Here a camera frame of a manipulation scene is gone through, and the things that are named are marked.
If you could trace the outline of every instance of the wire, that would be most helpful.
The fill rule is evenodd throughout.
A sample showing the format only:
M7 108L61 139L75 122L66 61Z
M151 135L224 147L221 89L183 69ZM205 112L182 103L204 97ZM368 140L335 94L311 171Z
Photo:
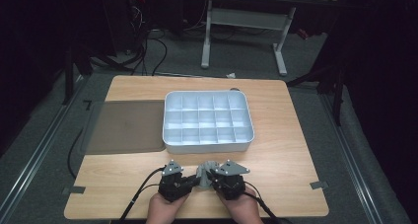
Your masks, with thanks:
M262 209L270 216L270 218L275 223L278 223L278 224L281 223L280 219L278 217L276 217L276 215L274 215L274 213L270 210L270 208L267 207L267 205L265 205L264 201L261 198L256 197L256 196L254 196L254 195L252 195L250 193L247 193L245 191L243 192L243 194L244 195L247 195L249 197L252 197L253 199L255 199L260 204L260 206L262 207Z
M153 70L153 73L151 74L151 76L154 76L156 74L156 71L157 71L158 67L160 67L161 63L163 63L163 61L166 59L166 56L167 56L167 46L162 41L160 41L157 38L153 38L153 40L156 40L159 43L161 43L163 45L163 47L164 47L165 52L164 52L164 56L161 59L161 61L154 67L154 70Z
M205 5L203 6L202 14L200 15L200 19L197 21L197 23L193 27L190 27L188 29L184 29L184 31L199 29L199 28L201 28L203 26L206 26L206 24L202 24L200 26L198 26L198 25L202 22L203 16L205 15L205 10L206 10L207 4L208 4L208 1L206 0L205 1Z
M270 216L270 218L275 223L279 223L280 224L280 223L282 223L282 221L284 221L285 223L292 224L292 222L289 221L288 219L276 217L276 215L274 215L274 213L270 210L270 208L268 208L267 205L264 203L264 200L261 198L261 194L258 191L258 189L254 185L252 185L251 183L248 183L248 182L244 182L244 183L246 183L247 185L253 187L255 189L255 191L257 192L258 197L254 196L254 195L252 195L250 193L247 193L245 191L243 192L243 194L254 198L260 204L260 206L262 207L262 209Z
M150 178L152 176L154 176L156 173L161 172L164 170L165 167L159 168L157 170L155 170L154 172L152 172L147 179L145 179L145 181L142 183L142 185L139 187L138 191L136 191L135 195L132 197L132 200L129 202L128 206L126 207L125 211L123 212L122 216L120 217L119 221L121 223L124 222L126 216L128 215L130 209L132 208L133 204L135 203L136 199L138 198L139 194L142 192L142 190L145 189L144 185L147 183L148 180L150 180Z
M262 197L261 197L261 193L258 191L258 189L257 189L257 188L256 188L253 184L248 183L248 182L244 182L244 183L246 183L247 185L249 185L249 186L251 186L252 188L254 188L254 189L255 189L255 191L257 192L258 196L262 199Z
M74 180L77 178L77 176L75 175L75 173L73 172L73 169L71 168L71 153L73 152L73 149L78 141L78 139L80 138L81 133L83 132L83 128L80 129L80 132L77 134L77 137L74 139L73 144L71 145L70 151L68 152L68 156L67 156L67 168L68 171L70 172L71 176L74 178Z

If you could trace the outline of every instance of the floor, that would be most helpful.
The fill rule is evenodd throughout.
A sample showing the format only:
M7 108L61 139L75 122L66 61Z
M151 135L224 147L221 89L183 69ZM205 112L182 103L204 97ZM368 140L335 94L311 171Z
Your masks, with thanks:
M155 37L162 36L156 31ZM225 38L228 33L214 33ZM211 66L200 68L203 36L190 32L182 37L165 33L159 40L168 49L160 76L258 78L290 81L310 70L326 35L301 39L288 35L283 47L288 76L280 77L270 44L257 40L244 42L246 34L212 42ZM147 72L165 55L164 46L148 40ZM123 61L120 54L115 60ZM135 75L141 75L141 69ZM64 77L33 111L32 117L9 151L0 160L2 177L0 223L108 223L108 220L68 220L63 210L68 198L65 189L73 185L69 167L75 175L83 154L77 136L89 111L89 102L102 102L112 77L119 74L96 67L90 77L79 77L76 95L62 106ZM332 95L319 95L315 83L289 88L298 119L307 139L321 181L329 187L324 194L329 206L325 217L289 217L293 223L408 223L403 208L396 202L380 166L368 148L361 126L344 92L342 126L330 117Z

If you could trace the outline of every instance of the black cable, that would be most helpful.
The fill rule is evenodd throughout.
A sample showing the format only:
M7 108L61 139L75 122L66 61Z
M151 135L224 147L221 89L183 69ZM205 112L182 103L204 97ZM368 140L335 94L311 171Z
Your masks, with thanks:
M258 189L257 189L257 188L256 188L253 184L248 183L248 182L244 182L244 183L246 183L247 185L250 185L252 188L254 188L254 189L255 189L255 191L257 192L258 196L262 199L262 197L261 197L261 193L258 191Z
M270 216L270 218L275 223L277 223L277 224L280 224L281 223L280 219L278 217L276 217L276 215L274 215L274 213L270 210L270 208L267 207L267 205L264 203L264 201L261 198L256 197L256 196L252 195L251 193L247 193L245 191L243 192L243 194L244 195L247 195L249 197L252 197L253 199L255 199L260 204L260 206L262 207L262 209Z
M77 134L77 137L74 139L73 144L71 145L70 151L68 152L68 155L67 155L67 168L68 168L68 171L70 172L71 176L74 178L74 180L77 177L74 174L73 169L71 168L71 164L70 164L71 153L73 152L74 146L76 145L76 143L77 143L78 139L80 138L80 135L81 135L82 132L83 132L83 128L80 129L80 132Z
M152 172L147 179L145 179L145 181L142 183L142 185L139 187L138 191L136 191L135 195L132 197L132 200L129 202L128 206L126 207L125 211L123 212L122 216L120 217L119 221L120 223L123 223L125 221L126 216L128 215L130 209L132 208L133 204L135 203L136 199L139 196L139 193L142 192L142 190L144 190L144 185L147 183L148 180L150 180L150 178L152 176L154 176L156 173L161 172L164 170L165 167L163 168L159 168L157 170L155 170L154 172Z
M163 47L164 47L165 52L164 52L164 56L161 59L161 61L155 66L155 68L154 68L153 73L151 74L151 76L154 76L156 74L157 68L160 67L161 63L163 63L163 61L166 59L166 56L167 56L167 46L162 41L160 41L157 38L153 38L153 40L156 40L159 43L161 43L163 45Z
M131 72L131 75L134 75L135 74L135 71L136 71L136 69L138 68L138 66L141 64L141 62L143 62L144 61L144 59L145 59L145 54L146 54L146 51L147 51L147 49L146 48L144 48L144 46L142 46L141 45L141 48L142 48L142 57L141 57L141 59L138 61L138 63L132 68L132 72Z
M145 38L145 52L147 52L147 50L148 50L148 39ZM144 76L144 73L145 73L145 76L148 75L147 67L145 66L145 56L144 56L144 60L142 60L142 71L141 71L141 75Z

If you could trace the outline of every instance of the dark background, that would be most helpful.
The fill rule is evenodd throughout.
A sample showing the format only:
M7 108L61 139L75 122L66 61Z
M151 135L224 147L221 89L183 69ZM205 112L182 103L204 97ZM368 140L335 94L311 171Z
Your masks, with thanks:
M375 4L374 0L339 1ZM412 222L418 222L416 2L383 0L372 18L367 12L336 14L323 8L302 8L291 29L293 33L303 29L309 35L329 33L313 66L315 71L338 61L344 42L366 23L350 48L344 82L370 146ZM181 34L182 20L197 21L203 1L147 0L147 6L144 18ZM126 0L0 1L1 154L53 87L70 45L81 41L106 55L133 47L127 9ZM325 74L316 80L334 76Z

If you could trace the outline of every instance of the wooden table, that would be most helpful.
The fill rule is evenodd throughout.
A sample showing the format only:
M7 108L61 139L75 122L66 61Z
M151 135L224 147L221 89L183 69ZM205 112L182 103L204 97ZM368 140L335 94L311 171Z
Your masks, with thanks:
M174 155L154 153L86 155L64 214L69 219L118 219L146 177L170 159L195 174L205 161L223 164L231 159L250 169L244 180L255 185L277 216L324 216L328 207L317 182L310 151L301 130L288 89L283 81L215 78L116 76L107 101L163 100L170 91L229 90L245 93L255 138L246 152ZM155 175L148 184L157 184ZM156 187L145 189L127 218L146 218L148 201ZM268 215L260 208L263 217ZM195 187L177 218L228 218L213 189Z

